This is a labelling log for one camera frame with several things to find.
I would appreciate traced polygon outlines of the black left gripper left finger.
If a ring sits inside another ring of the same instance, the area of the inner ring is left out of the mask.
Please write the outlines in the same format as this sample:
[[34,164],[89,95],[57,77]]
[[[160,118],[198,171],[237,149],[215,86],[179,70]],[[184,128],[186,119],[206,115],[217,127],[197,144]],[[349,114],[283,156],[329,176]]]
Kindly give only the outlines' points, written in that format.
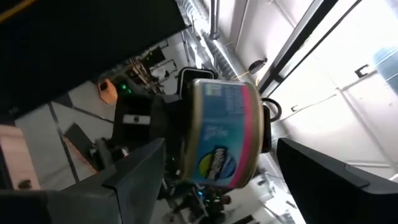
[[2,190],[1,223],[149,223],[164,166],[155,139],[66,189]]

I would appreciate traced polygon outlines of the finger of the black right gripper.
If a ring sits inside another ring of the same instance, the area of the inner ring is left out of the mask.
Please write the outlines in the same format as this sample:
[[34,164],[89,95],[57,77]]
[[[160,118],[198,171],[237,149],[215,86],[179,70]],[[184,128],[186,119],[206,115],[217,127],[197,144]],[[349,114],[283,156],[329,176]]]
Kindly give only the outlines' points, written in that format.
[[264,115],[264,135],[263,135],[262,153],[267,153],[272,148],[271,113],[270,109],[266,105],[263,105],[262,107]]

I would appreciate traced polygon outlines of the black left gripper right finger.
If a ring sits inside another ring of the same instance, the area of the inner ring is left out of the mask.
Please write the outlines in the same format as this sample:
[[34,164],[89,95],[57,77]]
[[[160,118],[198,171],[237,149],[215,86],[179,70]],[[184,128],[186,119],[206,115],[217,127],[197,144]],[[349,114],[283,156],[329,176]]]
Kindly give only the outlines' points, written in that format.
[[306,223],[397,224],[397,183],[287,138],[276,153]]

